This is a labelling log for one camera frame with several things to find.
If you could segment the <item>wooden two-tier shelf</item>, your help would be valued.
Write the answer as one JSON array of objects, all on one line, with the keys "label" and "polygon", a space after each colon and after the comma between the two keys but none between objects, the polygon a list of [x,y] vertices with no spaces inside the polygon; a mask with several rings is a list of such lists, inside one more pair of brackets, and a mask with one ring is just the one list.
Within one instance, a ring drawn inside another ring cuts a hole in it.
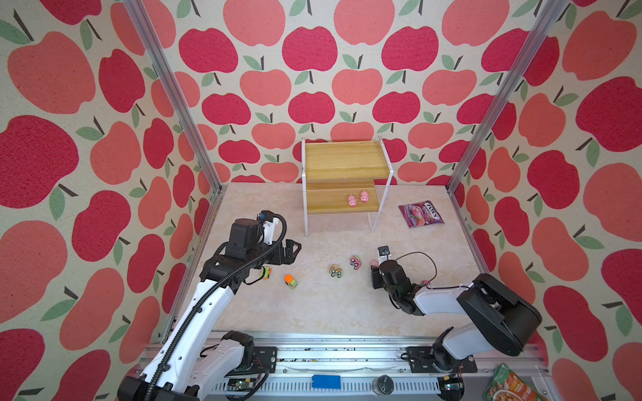
[{"label": "wooden two-tier shelf", "polygon": [[[301,141],[304,235],[311,214],[364,213],[376,231],[395,173],[384,140],[317,143]],[[363,190],[369,202],[360,201]],[[350,207],[354,195],[357,206]]]}]

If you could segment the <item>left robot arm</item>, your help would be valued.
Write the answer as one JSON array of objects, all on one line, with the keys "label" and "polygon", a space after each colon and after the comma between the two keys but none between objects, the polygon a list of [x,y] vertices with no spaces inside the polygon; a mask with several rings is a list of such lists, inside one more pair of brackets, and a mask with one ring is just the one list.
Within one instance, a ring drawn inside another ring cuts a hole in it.
[{"label": "left robot arm", "polygon": [[254,340],[238,331],[226,333],[217,347],[199,359],[213,326],[249,271],[266,265],[291,265],[301,244],[294,240],[242,241],[220,245],[203,266],[190,304],[160,352],[143,373],[123,380],[119,400],[203,400],[234,371],[249,371]]}]

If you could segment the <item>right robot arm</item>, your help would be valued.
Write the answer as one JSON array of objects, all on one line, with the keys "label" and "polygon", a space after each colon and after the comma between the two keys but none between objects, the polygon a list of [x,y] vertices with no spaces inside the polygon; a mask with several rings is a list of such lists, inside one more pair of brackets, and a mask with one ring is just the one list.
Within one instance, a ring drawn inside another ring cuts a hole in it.
[{"label": "right robot arm", "polygon": [[495,349],[517,357],[537,331],[543,318],[523,297],[490,274],[470,284],[427,287],[411,282],[396,260],[371,267],[374,289],[384,289],[393,306],[411,316],[436,313],[467,315],[471,322],[447,328],[429,347],[426,356],[410,354],[410,361],[440,373],[451,373],[474,354]]}]

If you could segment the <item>orange green toy truck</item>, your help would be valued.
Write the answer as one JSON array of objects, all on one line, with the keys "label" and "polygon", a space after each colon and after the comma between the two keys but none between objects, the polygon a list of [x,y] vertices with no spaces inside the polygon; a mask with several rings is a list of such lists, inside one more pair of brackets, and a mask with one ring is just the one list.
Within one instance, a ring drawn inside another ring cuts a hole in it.
[{"label": "orange green toy truck", "polygon": [[285,281],[285,282],[286,282],[286,284],[287,284],[290,288],[292,288],[292,289],[295,289],[295,288],[297,287],[297,285],[298,285],[298,282],[297,282],[297,281],[294,279],[294,277],[293,277],[292,275],[290,275],[290,274],[288,274],[288,275],[286,275],[286,276],[284,277],[284,281]]}]

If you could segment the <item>green toy car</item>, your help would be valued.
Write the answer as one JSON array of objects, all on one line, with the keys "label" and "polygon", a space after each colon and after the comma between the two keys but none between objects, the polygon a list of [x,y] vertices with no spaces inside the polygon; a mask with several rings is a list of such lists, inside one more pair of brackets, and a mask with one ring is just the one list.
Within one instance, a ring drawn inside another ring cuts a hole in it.
[{"label": "green toy car", "polygon": [[262,272],[262,279],[263,280],[268,280],[271,276],[272,273],[272,268],[271,267],[264,267],[263,272]]}]

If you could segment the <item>green pink toy bus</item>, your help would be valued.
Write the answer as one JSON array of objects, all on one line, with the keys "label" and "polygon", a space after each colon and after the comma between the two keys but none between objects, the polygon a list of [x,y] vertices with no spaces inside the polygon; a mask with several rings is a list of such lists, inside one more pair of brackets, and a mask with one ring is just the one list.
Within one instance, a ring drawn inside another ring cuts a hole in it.
[{"label": "green pink toy bus", "polygon": [[341,278],[343,277],[343,270],[336,264],[331,264],[329,267],[329,274],[331,277]]}]

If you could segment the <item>purple candy bag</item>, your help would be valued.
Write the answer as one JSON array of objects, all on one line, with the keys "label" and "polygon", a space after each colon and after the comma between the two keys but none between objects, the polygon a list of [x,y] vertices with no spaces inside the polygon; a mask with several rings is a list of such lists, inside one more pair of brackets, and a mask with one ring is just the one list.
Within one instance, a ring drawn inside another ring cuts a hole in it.
[{"label": "purple candy bag", "polygon": [[409,228],[443,224],[444,220],[430,200],[399,206]]}]

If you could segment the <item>round black knob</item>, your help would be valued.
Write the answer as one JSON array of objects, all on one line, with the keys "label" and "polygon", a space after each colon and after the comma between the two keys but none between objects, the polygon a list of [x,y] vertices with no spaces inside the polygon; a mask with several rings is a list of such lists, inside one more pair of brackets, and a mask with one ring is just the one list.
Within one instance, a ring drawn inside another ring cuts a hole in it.
[{"label": "round black knob", "polygon": [[388,375],[381,375],[374,380],[373,390],[379,395],[391,395],[395,390],[394,380]]}]

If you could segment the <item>blue tape block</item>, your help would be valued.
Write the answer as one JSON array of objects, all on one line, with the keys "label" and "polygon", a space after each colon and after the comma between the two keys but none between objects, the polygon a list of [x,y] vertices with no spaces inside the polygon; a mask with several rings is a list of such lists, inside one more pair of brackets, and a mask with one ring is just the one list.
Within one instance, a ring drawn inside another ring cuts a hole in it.
[{"label": "blue tape block", "polygon": [[341,377],[338,375],[314,374],[312,376],[312,388],[341,390]]}]

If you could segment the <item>green snack packet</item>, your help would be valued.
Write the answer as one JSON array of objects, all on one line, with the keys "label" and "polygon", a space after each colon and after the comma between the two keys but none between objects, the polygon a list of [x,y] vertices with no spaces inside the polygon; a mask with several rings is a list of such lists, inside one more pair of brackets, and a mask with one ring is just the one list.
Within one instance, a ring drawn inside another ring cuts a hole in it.
[{"label": "green snack packet", "polygon": [[500,364],[483,393],[486,401],[546,401],[535,389],[527,385],[506,364]]}]

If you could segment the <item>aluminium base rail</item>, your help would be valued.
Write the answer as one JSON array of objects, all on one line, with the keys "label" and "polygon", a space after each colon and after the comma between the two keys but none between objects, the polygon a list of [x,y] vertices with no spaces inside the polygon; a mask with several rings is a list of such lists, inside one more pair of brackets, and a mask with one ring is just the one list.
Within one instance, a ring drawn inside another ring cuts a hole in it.
[{"label": "aluminium base rail", "polygon": [[[205,359],[227,332],[210,332],[199,359]],[[248,398],[298,399],[351,396],[392,399],[425,394],[431,399],[480,400],[495,369],[506,364],[526,384],[547,400],[561,399],[552,374],[543,365],[540,347],[530,344],[518,357],[497,351],[474,354],[451,373],[440,373],[410,361],[410,354],[426,356],[427,338],[340,336],[295,333],[250,333],[254,362],[249,371],[234,371],[205,397],[221,400]],[[141,375],[167,340],[143,347],[136,370]],[[338,375],[341,390],[313,389],[314,374]],[[395,390],[379,395],[373,382],[381,375],[392,377]]]}]

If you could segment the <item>left aluminium frame post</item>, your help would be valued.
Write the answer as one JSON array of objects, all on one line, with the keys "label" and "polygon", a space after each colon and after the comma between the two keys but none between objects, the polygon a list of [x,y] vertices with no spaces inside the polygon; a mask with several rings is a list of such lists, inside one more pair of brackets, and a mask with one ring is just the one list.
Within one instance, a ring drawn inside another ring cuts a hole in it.
[{"label": "left aluminium frame post", "polygon": [[129,0],[124,1],[124,4],[133,26],[149,55],[151,63],[162,82],[168,100],[170,100],[172,108],[175,111],[175,115],[186,133],[192,150],[195,152],[195,157],[212,187],[213,193],[215,195],[221,195],[223,190],[222,183],[209,157],[207,147],[197,127],[197,123],[188,107],[187,99],[182,92],[182,88],[175,77],[172,67],[167,61],[164,48],[162,48],[162,43],[155,31],[149,13],[147,13],[145,9],[144,2]]}]

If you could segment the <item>aluminium frame post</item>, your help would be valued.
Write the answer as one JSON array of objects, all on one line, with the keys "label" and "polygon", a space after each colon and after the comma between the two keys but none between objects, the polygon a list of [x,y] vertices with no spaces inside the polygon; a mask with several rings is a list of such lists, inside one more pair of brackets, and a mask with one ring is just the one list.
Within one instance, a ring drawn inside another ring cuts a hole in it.
[{"label": "aluminium frame post", "polygon": [[213,193],[215,195],[221,195],[223,190],[222,183],[209,157],[207,147],[197,127],[197,123],[188,107],[187,99],[182,92],[182,88],[175,77],[172,67],[167,61],[164,48],[162,48],[162,43],[155,31],[149,13],[147,13],[145,9],[144,2],[129,0],[124,1],[124,4],[133,26],[149,55],[151,63],[162,82],[168,100],[170,100],[172,108],[175,111],[175,115],[186,133],[192,150],[195,152],[195,157],[212,187]]},{"label": "aluminium frame post", "polygon": [[527,35],[524,45],[516,56],[513,66],[508,70],[507,76],[499,86],[499,90],[491,102],[483,121],[479,127],[476,128],[466,151],[453,171],[451,179],[446,186],[446,192],[451,199],[455,198],[455,191],[461,183],[462,178],[469,170],[469,167],[475,155],[478,153],[478,150],[480,150],[483,141],[490,133],[493,125],[497,122],[506,104],[510,100],[513,91],[521,83],[523,76],[532,64],[538,50],[540,50],[544,40],[547,38],[547,35],[553,28],[553,25],[557,22],[559,15],[563,13],[567,4],[568,1],[551,0],[547,1],[545,5],[543,5],[542,11],[537,16],[533,28]]}]

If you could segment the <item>right aluminium frame post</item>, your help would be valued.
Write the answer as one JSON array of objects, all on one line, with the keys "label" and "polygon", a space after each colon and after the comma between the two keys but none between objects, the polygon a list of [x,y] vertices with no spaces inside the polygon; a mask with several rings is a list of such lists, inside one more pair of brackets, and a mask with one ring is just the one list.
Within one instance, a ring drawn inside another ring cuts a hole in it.
[{"label": "right aluminium frame post", "polygon": [[480,150],[483,141],[490,133],[493,125],[497,122],[506,104],[510,100],[513,91],[521,83],[523,76],[532,64],[538,50],[540,50],[544,40],[547,38],[547,35],[553,28],[553,25],[557,22],[559,15],[563,13],[567,4],[568,1],[551,0],[547,1],[545,5],[543,5],[542,11],[537,16],[533,28],[527,35],[524,45],[516,56],[513,66],[508,70],[507,76],[499,86],[499,90],[491,102],[483,121],[479,127],[476,128],[466,151],[453,171],[451,179],[446,186],[446,192],[451,199],[455,198],[455,191],[461,183],[462,178],[469,170],[469,167],[475,155],[478,153],[478,150]]}]

